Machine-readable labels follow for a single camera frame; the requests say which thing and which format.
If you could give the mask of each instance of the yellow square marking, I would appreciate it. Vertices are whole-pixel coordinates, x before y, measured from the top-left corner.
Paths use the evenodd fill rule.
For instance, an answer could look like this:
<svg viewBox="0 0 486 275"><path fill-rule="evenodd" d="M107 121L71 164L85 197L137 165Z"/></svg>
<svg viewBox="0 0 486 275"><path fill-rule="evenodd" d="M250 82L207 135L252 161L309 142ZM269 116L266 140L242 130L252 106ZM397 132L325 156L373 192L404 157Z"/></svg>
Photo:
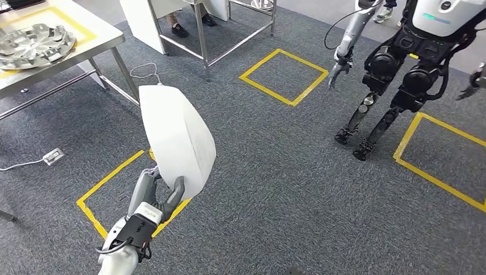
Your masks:
<svg viewBox="0 0 486 275"><path fill-rule="evenodd" d="M143 155L144 151L143 150L140 150L138 151L135 155L131 156L129 159L127 159L125 162L123 162L122 164L120 164L120 166L118 166L115 170L113 170L111 173L109 173L106 177L104 177L99 183L97 183L95 186L93 186L93 188L91 188L86 194L84 194L80 199L77 200L77 205L81 208L81 210L84 212L84 214L86 215L86 217L88 217L88 219L93 223L95 229L98 231L98 233L100 233L100 235L103 237L103 239L106 239L107 235L108 235L108 232L106 231L106 229L103 227L103 225L100 224L100 222L98 220L96 220L95 216L93 215L93 212L91 212L91 210L88 208L88 206L86 206L86 204L84 203L84 201L86 201L86 199L91 196L96 190L98 190L101 186L103 186L108 180L110 180L111 178L113 178L116 174L118 174L118 172L120 172L123 168L125 168L127 165L129 165L130 163L132 163L135 159L137 159L139 156ZM166 227L173 219L175 216L177 216L177 214L179 214L181 212L182 209L184 209L184 207L186 207L186 205L191 201L191 199L187 199L185 201L183 201L174 211L174 213L172 214L172 216L170 217L170 219L159 225L159 227L157 227L157 230L152 234L152 237L155 237L157 234L159 234L159 232L164 229L164 227Z"/></svg>
<svg viewBox="0 0 486 275"><path fill-rule="evenodd" d="M3 28L5 26L8 26L8 25L11 25L13 23L19 22L21 20L25 20L25 19L27 19L29 17L33 17L35 15L39 15L41 13L46 13L46 12L51 12L51 13L55 14L56 16L58 16L59 18L61 18L65 22L67 22L74 29L76 29L79 33L83 34L84 39L82 39L81 41L76 41L74 47L81 46L82 44L84 44L86 42L89 42L89 41L91 41L91 40L93 40L93 39L96 38L96 35L94 33L92 33L87 28L83 27L83 25L80 25L77 21L73 20L71 17L67 16L65 13L63 13L61 10L59 10L56 7L48 7L47 9L43 9L43 10L37 11L35 13L31 13L29 15L26 15L26 16L23 16L23 17L19 17L19 18L15 19L15 20L12 20L12 21L9 21L9 22L5 22L3 24L0 24L0 28ZM20 71L21 70L7 70L5 72L0 72L0 78L5 78L7 76L11 76L12 74L18 73Z"/></svg>
<svg viewBox="0 0 486 275"><path fill-rule="evenodd" d="M447 192L453 194L454 196L462 199L463 201L469 203L470 205L474 206L475 208L483 211L483 212L486 212L486 201L484 203L480 203L474 199L472 199L471 197L465 195L464 193L461 193L459 192L458 190L454 189L453 187L447 185L446 183L438 180L437 178L427 174L426 172L420 170L419 168L413 166L412 164L406 162L405 160L403 160L401 157L402 157L402 154L405 150L405 147L407 146L407 144L409 143L411 137L413 136L413 133L415 133L415 131L417 130L417 126L418 124L420 123L420 121L422 119L427 119L433 123L436 123L437 125L440 125L460 136L463 136L479 145L482 145L482 146L485 146L486 147L486 142L483 141L483 140L480 140L468 133L465 133L455 127L452 127L451 125L447 124L447 123L444 123L434 117L431 117L425 113L421 113L421 112L418 112L417 115L415 115L415 118L413 119L412 123L410 124L410 127L409 129L407 130L407 132L405 133L405 136L403 137L402 141L400 142L400 144L398 145L398 148L395 152L395 154L393 155L393 158L399 163L401 164L402 166L404 166L405 168L408 168L409 170L411 170L412 172L416 173L417 175L423 177L424 179L436 184L437 186L439 186L440 188L443 188L444 190L446 190Z"/></svg>
<svg viewBox="0 0 486 275"><path fill-rule="evenodd" d="M285 97L279 95L278 93L268 89L267 87L259 84L259 83L256 83L255 81L251 80L248 78L248 76L253 73L256 69L258 69L261 65L263 65L265 62L269 61L272 57L276 56L277 54L284 54L292 59L295 59L301 63L304 63L320 72L322 72L322 74L318 77L318 79L316 79L307 89L305 89L297 98L295 98L293 101L290 101L288 99L286 99ZM309 61L307 60L304 60L298 56L295 56L291 53L288 53L282 49L276 49L273 53L269 54L267 57L263 58L260 62L258 62L257 64L255 64L255 66L251 67L249 70L247 70L245 73L243 73L241 76L240 76L240 79L243 80L244 82L250 84L251 86L275 97L276 99L288 104L288 105L291 105L291 106L296 106L299 102L302 101L302 99L304 99L310 92L312 92L312 90L314 90L318 85L319 83L321 83L324 78L328 75L329 73L327 72L326 69L324 68L321 68L315 64L312 64L310 63Z"/></svg>

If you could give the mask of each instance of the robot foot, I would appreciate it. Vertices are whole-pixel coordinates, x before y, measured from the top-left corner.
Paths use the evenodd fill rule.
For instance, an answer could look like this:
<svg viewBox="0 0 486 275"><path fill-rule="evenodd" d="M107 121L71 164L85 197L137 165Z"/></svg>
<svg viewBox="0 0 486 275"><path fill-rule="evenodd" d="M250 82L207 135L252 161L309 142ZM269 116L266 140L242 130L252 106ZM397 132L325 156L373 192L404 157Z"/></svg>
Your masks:
<svg viewBox="0 0 486 275"><path fill-rule="evenodd" d="M334 136L334 140L336 140L339 144L346 145L348 144L348 138L352 136L352 133L356 132L355 130L349 130L349 128L342 128L339 132Z"/></svg>
<svg viewBox="0 0 486 275"><path fill-rule="evenodd" d="M361 144L358 146L358 149L354 150L352 155L364 162L366 160L366 156L373 151L375 148L375 144L371 145L367 140L361 142Z"/></svg>

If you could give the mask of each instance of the metal rod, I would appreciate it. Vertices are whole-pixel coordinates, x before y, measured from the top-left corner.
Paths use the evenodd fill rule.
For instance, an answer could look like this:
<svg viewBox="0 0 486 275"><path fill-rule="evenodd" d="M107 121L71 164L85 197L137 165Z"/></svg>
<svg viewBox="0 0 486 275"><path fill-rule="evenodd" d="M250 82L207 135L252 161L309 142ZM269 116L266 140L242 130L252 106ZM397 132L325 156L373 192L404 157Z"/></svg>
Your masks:
<svg viewBox="0 0 486 275"><path fill-rule="evenodd" d="M9 214L7 212L3 212L2 210L0 210L0 218L10 222L15 222L17 220L17 218L14 215Z"/></svg>
<svg viewBox="0 0 486 275"><path fill-rule="evenodd" d="M150 9L150 13L152 15L152 19L154 20L155 27L157 28L157 32L159 33L159 35L161 35L162 29L160 28L159 20L157 18L157 15L155 14L155 9L154 9L154 5L152 4L152 0L147 0L147 2L148 2L148 8ZM164 41L161 40L160 44L162 44L162 49L167 54L167 47L165 46Z"/></svg>
<svg viewBox="0 0 486 275"><path fill-rule="evenodd" d="M270 29L270 36L275 33L275 16L277 15L277 0L273 0L273 10L272 10L272 28Z"/></svg>
<svg viewBox="0 0 486 275"><path fill-rule="evenodd" d="M115 58L116 63L118 64L118 67L120 67L121 73L125 77L125 80L127 80L128 86L130 86L130 90L132 90L135 99L137 99L138 101L140 98L138 95L138 88L135 85L134 80L130 76L130 72L128 72L127 66L125 65L125 62L123 62L122 56L120 55L116 47L112 47L110 50L111 53L113 54L113 57Z"/></svg>
<svg viewBox="0 0 486 275"><path fill-rule="evenodd" d="M211 61L209 63L209 66L212 66L214 65L216 62L218 62L219 60L225 58L228 54L230 54L232 51L236 50L237 48L239 48L241 45L243 45L244 43L248 42L250 39L252 39L253 37L257 36L259 33L263 32L266 28L270 27L271 24L273 24L273 22L269 22L267 23L265 26L259 28L256 32L250 34L250 36L246 37L245 39L243 39L240 43L234 45L231 49L227 50L224 52L224 54L220 55L219 57L217 57L216 59L214 59L213 61Z"/></svg>
<svg viewBox="0 0 486 275"><path fill-rule="evenodd" d="M111 82L111 80L107 79L105 76L100 76L103 81L105 81L111 88L115 89L117 92L119 92L123 97L128 99L131 103L137 105L137 107L140 107L140 103L136 101L133 97L131 97L127 92L122 90L120 87L115 85L115 83Z"/></svg>
<svg viewBox="0 0 486 275"><path fill-rule="evenodd" d="M75 77L75 78L73 78L73 79L71 79L67 82L64 82L63 84L41 94L40 96L37 96L37 97L35 97L35 98L25 102L25 103L22 103L21 105L15 107L15 108L12 108L12 109L2 113L0 115L0 120L4 119L6 117L9 117L9 116L17 113L18 111L21 111L21 110L27 108L28 106L31 106L32 104L59 92L60 90L66 88L67 86L70 86L71 84L76 83L76 82L80 81L81 79L83 79L83 78L85 78L85 77L87 77L87 76L89 76L90 74L93 74L93 73L96 73L95 69L90 70L89 72L84 72L83 74L80 74L79 76L77 76L77 77Z"/></svg>
<svg viewBox="0 0 486 275"><path fill-rule="evenodd" d="M228 1L228 19L231 20L231 1Z"/></svg>
<svg viewBox="0 0 486 275"><path fill-rule="evenodd" d="M96 74L98 75L98 77L102 76L103 74L101 73L100 67L98 67L98 65L95 63L95 60L93 58L90 58L88 59L88 61L91 66L93 66L93 68L96 70ZM103 84L103 89L108 89L108 85L103 80L101 80L101 83Z"/></svg>
<svg viewBox="0 0 486 275"><path fill-rule="evenodd" d="M207 61L206 40L204 38L204 31L202 30L201 3L194 5L194 8L198 25L199 43L201 44L202 61L204 62L204 69L206 71L206 80L209 80L211 75L209 73L209 64Z"/></svg>
<svg viewBox="0 0 486 275"><path fill-rule="evenodd" d="M196 56L198 59L200 60L204 60L204 58L202 56L200 56L199 54L193 52L192 50L188 49L186 46L180 44L179 42L175 41L175 40L172 40L166 36L164 36L163 34L160 35L160 37L164 40L167 40L167 42L171 43L171 44L174 44L175 46L181 48L182 50L185 50L186 52Z"/></svg>
<svg viewBox="0 0 486 275"><path fill-rule="evenodd" d="M257 7L254 7L254 6L252 6L252 5L249 5L249 4L246 4L246 3L240 2L240 1L238 1L238 0L229 0L229 2L233 2L233 3L237 4L237 5L240 5L240 6L243 6L243 7L247 7L248 9L251 9L251 10L257 11L257 12L259 12L259 13L263 13L263 14L266 14L266 15L268 15L268 16L272 16L272 13L270 13L270 12L268 12L268 11L266 11L266 10L261 10L261 9L259 9L259 8L257 8Z"/></svg>

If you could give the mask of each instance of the metal stand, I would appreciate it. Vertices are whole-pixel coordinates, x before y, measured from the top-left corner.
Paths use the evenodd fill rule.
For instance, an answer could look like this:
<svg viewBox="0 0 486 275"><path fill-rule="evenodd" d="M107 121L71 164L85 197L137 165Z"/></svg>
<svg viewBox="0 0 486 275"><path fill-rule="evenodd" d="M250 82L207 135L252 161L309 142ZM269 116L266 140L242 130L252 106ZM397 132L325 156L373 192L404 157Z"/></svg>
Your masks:
<svg viewBox="0 0 486 275"><path fill-rule="evenodd" d="M14 215L9 214L7 212L3 212L2 210L0 210L0 218L10 222L15 222L17 220L17 218Z"/></svg>
<svg viewBox="0 0 486 275"><path fill-rule="evenodd" d="M4 113L0 113L0 120L2 119L5 119L25 108L27 108L28 106L31 106L32 104L42 100L42 99L45 99L46 97L48 96L51 96L57 92L59 92L60 90L70 86L71 84L74 84L88 76L90 76L91 74L98 74L98 76L100 77L100 79L102 80L103 84L107 85L107 86L110 86L111 88L113 88L115 91L117 91L118 93L120 93L123 97L125 97L126 99L128 99L128 101L130 101L131 103L137 105L137 107L140 107L140 104L138 102L138 99L139 99L139 96L138 96L138 88L136 87L132 77L130 76L130 73L128 72L128 69L127 67L125 66L125 63L123 62L122 60L122 57L120 56L120 53L118 52L118 50L116 50L116 48L112 48L111 49L112 53L113 53L113 57L115 58L116 60L116 63L118 64L118 66L120 67L120 70L121 70L121 73L123 74L123 76L125 77L125 79L127 80L128 82L128 85L130 86L130 89L132 90L134 96L136 97L136 99L134 99L132 96L130 96L128 93L126 93L124 90L122 90L120 87L118 87L117 85L115 85L112 81L110 81L109 79L107 79L103 74L101 74L101 71L100 69L98 68L98 66L96 65L95 61L90 58L89 59L89 62L91 63L91 65L94 67L93 70L90 70L88 72L84 72L82 74L80 74L79 76L71 79L71 80L68 80L64 83L62 83L61 85L25 102L25 103L22 103L20 104L19 106L17 107L14 107Z"/></svg>
<svg viewBox="0 0 486 275"><path fill-rule="evenodd" d="M208 58L207 58L206 40L204 38L204 31L203 31L203 28L202 28L202 21L201 21L201 7L199 6L201 3L197 3L197 4L194 5L194 7L195 7L195 16L196 16L197 26L198 26L199 41L201 43L201 54L198 54L198 53L196 53L196 52L188 49L184 45L182 45L182 44L174 41L173 39L171 39L171 38L169 38L167 36L164 36L162 34L160 28L157 29L157 31L159 32L159 36L162 39L161 41L169 42L169 43L173 44L174 46L177 46L178 48L180 48L180 49L182 49L182 50L184 50L184 51L192 54L196 58L198 58L198 59L200 59L200 60L203 61L203 63L204 63L204 69L206 71L206 79L207 80L209 80L211 78L211 75L210 75L210 72L209 72L209 67L213 66L216 62L218 62L219 60L225 58L228 54L232 53L234 50L236 50L237 48L239 48L241 45L243 45L244 43L248 42L250 39L252 39L256 35L260 34L261 32L263 32L265 29L267 29L270 26L271 26L271 36L273 36L273 34L275 33L275 17L276 17L276 9L277 9L277 0L273 0L273 9L272 9L272 12L266 11L266 10L263 10L263 9L259 9L257 7L253 7L252 5L249 5L249 4L240 2L238 0L228 0L228 14L229 14L229 19L231 19L231 16L232 16L232 12L231 12L231 4L232 3L234 3L236 5L240 5L240 6L246 7L248 9L254 10L254 11L259 12L259 13L263 13L265 15L268 15L268 16L272 17L272 20L270 22L268 22L267 24L265 24L263 27L261 27L258 30L256 30L254 33L250 34L248 37L246 37L245 39L243 39L238 44L236 44L233 47L231 47L229 50L225 51L222 55L216 57L215 59L213 59L211 61L209 61ZM155 14L155 12L154 12L154 7L152 5L152 0L148 0L148 6L151 9L152 16L153 16Z"/></svg>

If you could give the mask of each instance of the sneaker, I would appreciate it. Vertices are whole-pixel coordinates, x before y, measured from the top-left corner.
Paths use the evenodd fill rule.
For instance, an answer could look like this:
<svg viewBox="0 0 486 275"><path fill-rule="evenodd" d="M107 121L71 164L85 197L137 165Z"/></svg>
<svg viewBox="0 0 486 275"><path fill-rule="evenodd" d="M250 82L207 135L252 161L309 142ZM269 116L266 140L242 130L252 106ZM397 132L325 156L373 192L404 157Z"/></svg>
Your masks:
<svg viewBox="0 0 486 275"><path fill-rule="evenodd" d="M184 29L179 23L172 27L172 33L180 38L186 38L189 36L189 32Z"/></svg>
<svg viewBox="0 0 486 275"><path fill-rule="evenodd" d="M202 17L202 22L206 25L206 26L210 26L210 27L214 27L216 26L216 21L213 19L213 17L211 17L209 15L209 13L206 13L203 17Z"/></svg>
<svg viewBox="0 0 486 275"><path fill-rule="evenodd" d="M388 20L388 19L391 18L391 13L392 12L393 12L393 9L392 8L386 7L386 8L383 9L383 11L381 12L381 14L378 14L373 19L373 21L375 21L375 23L381 24L381 23L385 22L385 20Z"/></svg>

